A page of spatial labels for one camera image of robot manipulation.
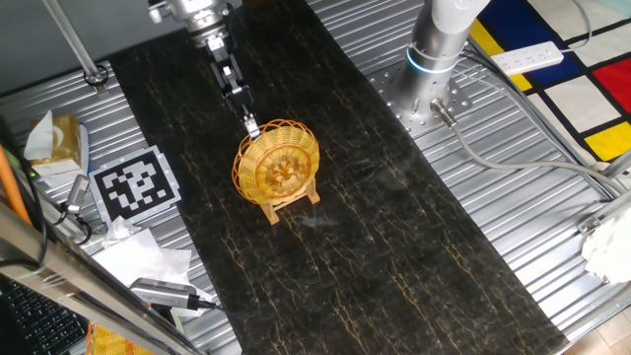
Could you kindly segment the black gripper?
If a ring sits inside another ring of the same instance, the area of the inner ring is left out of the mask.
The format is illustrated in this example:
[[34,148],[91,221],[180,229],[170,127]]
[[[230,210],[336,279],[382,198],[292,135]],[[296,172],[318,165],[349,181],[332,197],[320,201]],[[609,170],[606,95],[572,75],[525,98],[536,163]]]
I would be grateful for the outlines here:
[[215,75],[223,97],[232,105],[241,105],[242,123],[248,136],[254,140],[260,135],[255,114],[246,103],[246,87],[241,69],[234,57],[226,47],[220,35],[214,35],[207,39],[207,50],[212,56],[211,69]]

